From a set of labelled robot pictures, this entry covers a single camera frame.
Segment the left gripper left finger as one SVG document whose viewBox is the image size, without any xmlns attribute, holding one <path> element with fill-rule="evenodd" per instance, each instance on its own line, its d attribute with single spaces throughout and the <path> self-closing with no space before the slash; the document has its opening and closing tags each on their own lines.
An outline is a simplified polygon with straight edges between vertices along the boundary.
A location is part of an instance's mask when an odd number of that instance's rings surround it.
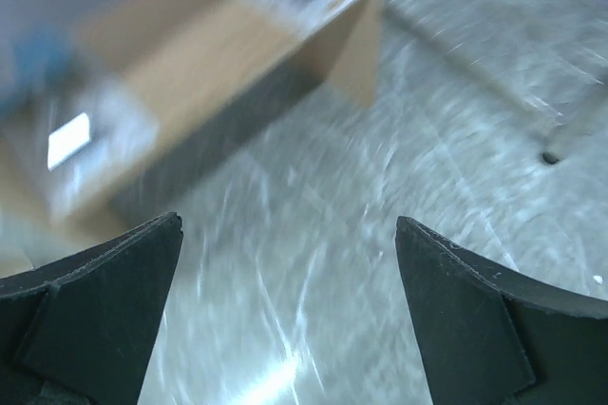
<svg viewBox="0 0 608 405">
<path fill-rule="evenodd" d="M 135 404 L 183 240 L 175 212 L 1 280 L 1 401 L 55 385 L 90 404 Z"/>
</svg>

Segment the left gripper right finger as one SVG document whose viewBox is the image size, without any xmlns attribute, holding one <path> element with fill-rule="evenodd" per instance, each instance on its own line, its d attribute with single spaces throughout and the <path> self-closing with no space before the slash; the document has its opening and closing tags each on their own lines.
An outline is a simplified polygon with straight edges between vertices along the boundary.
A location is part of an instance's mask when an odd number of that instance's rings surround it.
<svg viewBox="0 0 608 405">
<path fill-rule="evenodd" d="M 526 275 L 410 217 L 395 247 L 435 404 L 604 404 L 607 303 Z"/>
</svg>

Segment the wooden two-tier shelf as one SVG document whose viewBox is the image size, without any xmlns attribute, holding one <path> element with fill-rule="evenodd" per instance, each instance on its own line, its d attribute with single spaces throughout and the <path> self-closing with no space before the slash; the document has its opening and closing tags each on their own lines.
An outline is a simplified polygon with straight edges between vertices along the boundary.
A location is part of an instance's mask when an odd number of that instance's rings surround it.
<svg viewBox="0 0 608 405">
<path fill-rule="evenodd" d="M 1 41 L 55 29 L 115 73 L 159 125 L 152 149 L 72 216 L 53 219 L 1 133 L 1 273 L 116 237 L 180 194 L 297 94 L 375 99 L 382 0 L 301 38 L 246 0 L 1 0 Z"/>
</svg>

